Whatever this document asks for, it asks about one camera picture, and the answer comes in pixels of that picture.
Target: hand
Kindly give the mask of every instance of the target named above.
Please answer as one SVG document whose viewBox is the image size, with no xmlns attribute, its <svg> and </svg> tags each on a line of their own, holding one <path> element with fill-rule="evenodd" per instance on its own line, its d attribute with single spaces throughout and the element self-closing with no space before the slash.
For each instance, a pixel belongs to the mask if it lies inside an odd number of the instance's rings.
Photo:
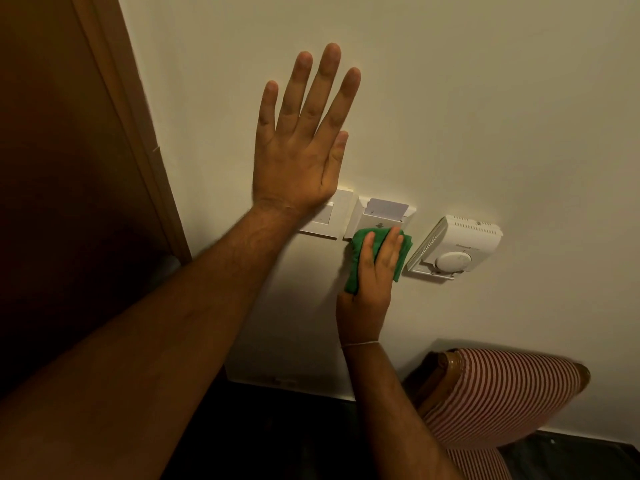
<svg viewBox="0 0 640 480">
<path fill-rule="evenodd" d="M 342 292 L 336 304 L 336 319 L 340 344 L 373 342 L 380 337 L 385 315 L 391 302 L 391 282 L 404 236 L 400 227 L 393 227 L 373 261 L 373 240 L 370 232 L 364 238 L 358 264 L 358 294 Z"/>
<path fill-rule="evenodd" d="M 312 64 L 311 54 L 300 52 L 284 92 L 277 126 L 278 85 L 267 82 L 255 138 L 254 204 L 284 210 L 296 219 L 308 216 L 335 193 L 349 136 L 340 129 L 360 85 L 360 71 L 349 69 L 320 123 L 340 64 L 340 47 L 330 43 L 324 49 L 302 106 Z"/>
</svg>

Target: wall-mounted device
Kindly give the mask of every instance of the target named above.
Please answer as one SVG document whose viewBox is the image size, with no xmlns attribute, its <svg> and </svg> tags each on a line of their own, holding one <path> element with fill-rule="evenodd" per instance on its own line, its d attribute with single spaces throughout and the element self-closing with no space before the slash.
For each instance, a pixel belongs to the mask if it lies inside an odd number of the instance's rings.
<svg viewBox="0 0 640 480">
<path fill-rule="evenodd" d="M 356 231 L 370 227 L 398 226 L 404 229 L 414 213 L 415 207 L 406 203 L 359 197 L 347 224 L 344 238 L 351 239 Z"/>
<path fill-rule="evenodd" d="M 412 273 L 453 280 L 471 271 L 495 251 L 500 227 L 486 222 L 444 216 L 407 262 Z"/>
<path fill-rule="evenodd" d="M 344 223 L 347 220 L 353 201 L 353 190 L 338 189 L 329 202 L 325 203 L 311 220 L 302 228 L 301 232 L 323 235 L 334 239 L 342 236 Z"/>
</svg>

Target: green cloth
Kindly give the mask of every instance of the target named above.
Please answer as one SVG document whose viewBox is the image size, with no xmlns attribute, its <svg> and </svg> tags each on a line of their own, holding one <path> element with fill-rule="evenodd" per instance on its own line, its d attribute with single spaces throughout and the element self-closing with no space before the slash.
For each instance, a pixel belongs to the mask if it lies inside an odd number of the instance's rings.
<svg viewBox="0 0 640 480">
<path fill-rule="evenodd" d="M 353 248 L 353 263 L 351 265 L 351 274 L 347 280 L 347 284 L 344 286 L 344 290 L 347 293 L 356 294 L 358 292 L 358 263 L 360 261 L 360 251 L 362 250 L 362 243 L 364 238 L 370 232 L 375 232 L 376 236 L 373 240 L 373 261 L 378 257 L 378 251 L 380 246 L 384 242 L 387 234 L 391 229 L 389 228 L 372 228 L 372 229 L 360 229 L 353 235 L 351 240 L 351 247 Z M 400 279 L 400 272 L 402 272 L 402 266 L 404 266 L 404 260 L 406 255 L 411 249 L 411 236 L 400 231 L 400 234 L 404 235 L 404 241 L 402 243 L 402 249 L 400 249 L 400 255 L 398 256 L 398 263 L 396 264 L 396 272 L 394 273 L 394 281 L 397 283 Z"/>
</svg>

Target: white thread bracelet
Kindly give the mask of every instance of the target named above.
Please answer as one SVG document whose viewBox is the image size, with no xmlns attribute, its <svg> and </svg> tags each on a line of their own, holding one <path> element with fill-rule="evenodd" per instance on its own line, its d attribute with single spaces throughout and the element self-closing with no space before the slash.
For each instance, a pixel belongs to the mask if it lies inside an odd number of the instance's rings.
<svg viewBox="0 0 640 480">
<path fill-rule="evenodd" d="M 355 347 L 356 345 L 367 345 L 367 344 L 379 344 L 380 342 L 377 340 L 372 340 L 370 342 L 360 342 L 357 344 L 345 344 L 345 345 L 341 345 L 340 348 L 341 349 L 345 349 L 347 347 Z"/>
</svg>

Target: round knob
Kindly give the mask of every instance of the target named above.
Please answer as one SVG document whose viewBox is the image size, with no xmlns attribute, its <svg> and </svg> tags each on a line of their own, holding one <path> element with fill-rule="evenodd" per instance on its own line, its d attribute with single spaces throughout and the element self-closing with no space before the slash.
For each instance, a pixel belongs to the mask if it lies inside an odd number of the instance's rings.
<svg viewBox="0 0 640 480">
<path fill-rule="evenodd" d="M 436 259 L 436 267 L 444 273 L 457 273 L 464 271 L 471 264 L 471 256 L 467 253 L 454 251 L 444 253 Z"/>
</svg>

